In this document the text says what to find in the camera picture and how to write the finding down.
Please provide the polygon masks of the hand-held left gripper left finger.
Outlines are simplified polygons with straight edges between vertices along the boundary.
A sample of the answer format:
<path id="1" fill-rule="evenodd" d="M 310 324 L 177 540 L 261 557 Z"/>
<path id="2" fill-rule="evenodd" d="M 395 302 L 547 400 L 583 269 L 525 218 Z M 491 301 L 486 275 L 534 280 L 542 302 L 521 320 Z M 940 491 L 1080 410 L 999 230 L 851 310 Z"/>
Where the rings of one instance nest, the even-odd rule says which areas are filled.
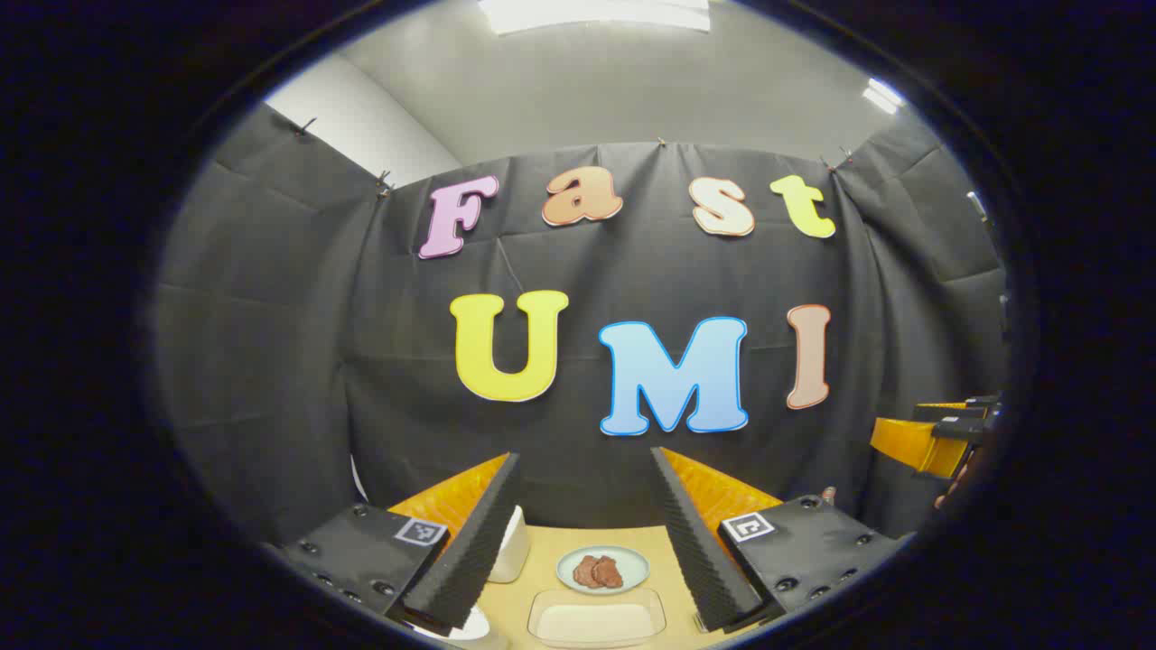
<path id="1" fill-rule="evenodd" d="M 519 483 L 519 457 L 507 452 L 391 509 L 348 505 L 271 551 L 360 616 L 450 631 L 466 625 L 486 588 Z"/>

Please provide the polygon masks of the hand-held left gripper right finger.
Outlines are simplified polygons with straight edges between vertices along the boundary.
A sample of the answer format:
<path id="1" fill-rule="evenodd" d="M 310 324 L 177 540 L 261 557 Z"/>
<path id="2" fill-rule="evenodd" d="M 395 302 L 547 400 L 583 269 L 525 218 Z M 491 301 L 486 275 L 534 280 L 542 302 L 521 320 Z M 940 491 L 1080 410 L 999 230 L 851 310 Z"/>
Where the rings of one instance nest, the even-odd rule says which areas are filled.
<path id="1" fill-rule="evenodd" d="M 817 495 L 777 501 L 655 446 L 653 480 L 680 571 L 709 631 L 812 608 L 884 566 L 911 535 L 881 534 Z"/>

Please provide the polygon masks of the glass rice container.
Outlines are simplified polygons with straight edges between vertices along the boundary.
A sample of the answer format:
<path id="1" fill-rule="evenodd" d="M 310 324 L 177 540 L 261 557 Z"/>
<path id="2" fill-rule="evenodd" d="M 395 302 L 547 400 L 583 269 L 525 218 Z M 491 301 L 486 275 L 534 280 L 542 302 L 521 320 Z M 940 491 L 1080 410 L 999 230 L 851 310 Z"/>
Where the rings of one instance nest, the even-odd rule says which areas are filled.
<path id="1" fill-rule="evenodd" d="M 613 645 L 613 647 L 595 647 L 595 645 L 557 647 L 554 645 L 554 643 L 544 643 L 541 641 L 541 638 L 538 638 L 538 636 L 534 635 L 534 631 L 536 631 L 538 616 L 541 616 L 541 613 L 544 612 L 544 608 L 549 608 L 549 606 L 625 604 L 625 601 L 630 601 L 630 604 L 637 604 L 644 606 L 644 608 L 649 608 L 649 612 L 651 612 L 651 616 L 654 618 L 655 625 L 659 626 L 659 631 L 657 631 L 655 635 L 653 635 L 650 638 L 640 638 L 638 642 L 633 643 L 633 645 Z M 541 643 L 541 645 L 554 647 L 557 650 L 615 650 L 616 647 L 646 645 L 649 642 L 652 641 L 652 638 L 654 638 L 660 633 L 665 631 L 666 628 L 667 628 L 667 616 L 664 610 L 662 600 L 655 593 L 655 591 L 645 588 L 633 589 L 623 594 L 610 594 L 601 597 L 592 594 L 581 594 L 575 592 L 573 590 L 546 590 L 538 593 L 534 597 L 534 600 L 531 604 L 531 610 L 526 625 L 526 630 L 528 631 L 532 638 L 535 638 L 538 642 Z"/>

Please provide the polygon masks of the white toaster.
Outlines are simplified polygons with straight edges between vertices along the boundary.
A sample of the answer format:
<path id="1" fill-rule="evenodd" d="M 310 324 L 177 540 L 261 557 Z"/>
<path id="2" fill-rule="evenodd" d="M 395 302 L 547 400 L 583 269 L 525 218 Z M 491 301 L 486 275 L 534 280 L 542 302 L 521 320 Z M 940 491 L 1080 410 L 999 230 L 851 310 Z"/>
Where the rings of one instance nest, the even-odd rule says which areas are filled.
<path id="1" fill-rule="evenodd" d="M 516 581 L 523 573 L 529 551 L 531 535 L 525 514 L 521 505 L 516 505 L 516 510 L 507 520 L 507 527 L 505 527 L 499 551 L 487 581 L 498 584 Z"/>

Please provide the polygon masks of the light green plate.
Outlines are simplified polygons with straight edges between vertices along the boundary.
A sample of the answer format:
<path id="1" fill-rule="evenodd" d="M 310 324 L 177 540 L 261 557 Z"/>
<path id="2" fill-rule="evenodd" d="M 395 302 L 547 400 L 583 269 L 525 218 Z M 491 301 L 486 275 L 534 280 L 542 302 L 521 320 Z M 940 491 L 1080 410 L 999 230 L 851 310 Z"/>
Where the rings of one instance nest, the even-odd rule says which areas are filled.
<path id="1" fill-rule="evenodd" d="M 581 562 L 581 557 L 586 554 L 595 557 L 602 557 L 603 555 L 614 557 L 618 563 L 620 575 L 622 575 L 624 579 L 623 588 L 615 590 L 592 590 L 575 584 L 575 566 Z M 615 546 L 615 544 L 594 544 L 593 546 L 578 548 L 578 551 L 565 552 L 555 564 L 555 576 L 566 589 L 581 594 L 599 597 L 623 594 L 635 588 L 640 588 L 640 584 L 643 584 L 645 579 L 649 579 L 649 573 L 651 573 L 651 564 L 649 564 L 647 557 L 640 555 L 640 552 L 631 551 L 630 548 L 622 546 Z"/>

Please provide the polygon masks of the black backdrop cloth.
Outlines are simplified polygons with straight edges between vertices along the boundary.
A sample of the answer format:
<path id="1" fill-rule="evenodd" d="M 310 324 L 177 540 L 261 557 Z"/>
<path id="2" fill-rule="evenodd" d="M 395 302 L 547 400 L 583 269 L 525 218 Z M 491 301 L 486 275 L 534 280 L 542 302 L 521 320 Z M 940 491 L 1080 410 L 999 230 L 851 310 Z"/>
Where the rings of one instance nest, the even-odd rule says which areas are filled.
<path id="1" fill-rule="evenodd" d="M 773 497 L 833 487 L 887 535 L 942 478 L 870 448 L 876 418 L 995 394 L 1006 273 L 938 136 L 907 120 L 828 172 L 709 145 L 578 145 L 376 193 L 260 108 L 171 231 L 154 309 L 181 451 L 249 535 L 289 542 L 504 452 L 533 525 L 660 525 L 652 446 Z M 647 322 L 680 359 L 747 324 L 736 433 L 612 440 L 612 352 Z"/>

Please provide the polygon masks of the small ceiling light panel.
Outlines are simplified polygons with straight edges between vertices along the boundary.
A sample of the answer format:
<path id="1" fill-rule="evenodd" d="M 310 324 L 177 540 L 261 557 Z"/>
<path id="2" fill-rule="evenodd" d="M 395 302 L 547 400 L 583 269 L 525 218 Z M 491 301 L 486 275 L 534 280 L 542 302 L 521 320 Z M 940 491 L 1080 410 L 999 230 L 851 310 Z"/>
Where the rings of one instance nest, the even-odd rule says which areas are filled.
<path id="1" fill-rule="evenodd" d="M 892 87 L 873 77 L 867 79 L 862 97 L 867 102 L 870 102 L 873 106 L 879 108 L 884 115 L 897 115 L 901 108 L 907 105 L 907 99 L 901 97 L 901 94 L 892 90 Z"/>

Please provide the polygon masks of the large ceiling light panel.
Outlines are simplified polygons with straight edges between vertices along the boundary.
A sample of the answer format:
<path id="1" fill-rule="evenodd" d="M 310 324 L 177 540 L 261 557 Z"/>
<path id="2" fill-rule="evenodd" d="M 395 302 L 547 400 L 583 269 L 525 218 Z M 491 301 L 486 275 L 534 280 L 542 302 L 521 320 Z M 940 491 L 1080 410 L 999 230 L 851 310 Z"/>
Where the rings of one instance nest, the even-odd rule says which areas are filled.
<path id="1" fill-rule="evenodd" d="M 639 23 L 710 32 L 709 0 L 477 0 L 494 34 L 546 25 Z"/>

